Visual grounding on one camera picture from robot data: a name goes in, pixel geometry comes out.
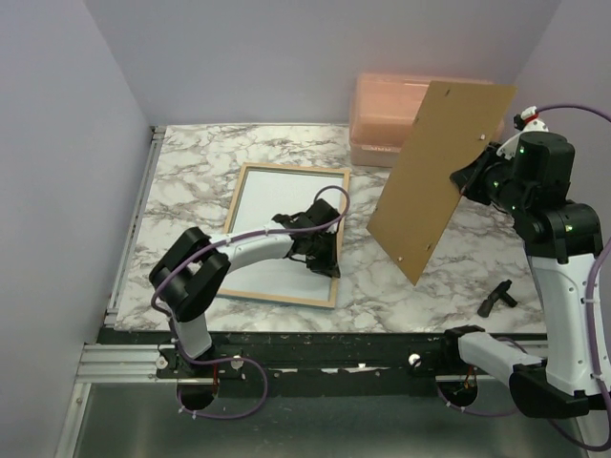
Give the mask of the orange translucent plastic box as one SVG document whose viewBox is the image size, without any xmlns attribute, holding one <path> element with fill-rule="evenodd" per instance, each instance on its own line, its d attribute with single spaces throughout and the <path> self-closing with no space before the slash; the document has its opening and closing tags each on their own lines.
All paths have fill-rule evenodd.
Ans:
<svg viewBox="0 0 611 458">
<path fill-rule="evenodd" d="M 433 81 L 476 84 L 476 79 L 362 73 L 358 76 L 349 116 L 351 163 L 391 168 L 415 123 Z"/>
</svg>

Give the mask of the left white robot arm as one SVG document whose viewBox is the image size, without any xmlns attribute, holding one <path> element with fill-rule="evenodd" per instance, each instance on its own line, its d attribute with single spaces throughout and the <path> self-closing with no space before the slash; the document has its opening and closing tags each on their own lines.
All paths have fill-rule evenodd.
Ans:
<svg viewBox="0 0 611 458">
<path fill-rule="evenodd" d="M 228 275 L 259 262 L 301 256 L 311 272 L 339 277 L 337 234 L 331 228 L 345 215 L 317 198 L 303 212 L 277 214 L 252 231 L 215 237 L 198 227 L 183 232 L 149 274 L 151 306 L 169 319 L 181 348 L 179 366 L 192 377 L 210 369 L 213 343 L 205 312 Z"/>
</svg>

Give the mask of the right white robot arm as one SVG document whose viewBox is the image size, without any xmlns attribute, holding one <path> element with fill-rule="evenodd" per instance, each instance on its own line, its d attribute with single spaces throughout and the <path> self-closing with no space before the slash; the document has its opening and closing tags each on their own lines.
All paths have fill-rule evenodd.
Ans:
<svg viewBox="0 0 611 458">
<path fill-rule="evenodd" d="M 509 213 L 523 241 L 547 332 L 547 355 L 512 348 L 475 325 L 445 332 L 441 366 L 479 368 L 505 384 L 527 417 L 567 419 L 610 405 L 610 358 L 602 330 L 604 258 L 595 210 L 568 199 L 575 148 L 546 131 L 487 148 L 451 175 L 462 195 Z"/>
</svg>

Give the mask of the brown fibreboard backing board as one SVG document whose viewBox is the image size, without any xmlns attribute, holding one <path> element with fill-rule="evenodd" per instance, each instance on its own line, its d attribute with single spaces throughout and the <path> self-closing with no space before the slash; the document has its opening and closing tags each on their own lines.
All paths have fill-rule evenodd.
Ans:
<svg viewBox="0 0 611 458">
<path fill-rule="evenodd" d="M 430 83 L 367 226 L 411 284 L 460 201 L 451 173 L 486 149 L 515 94 L 512 85 Z"/>
</svg>

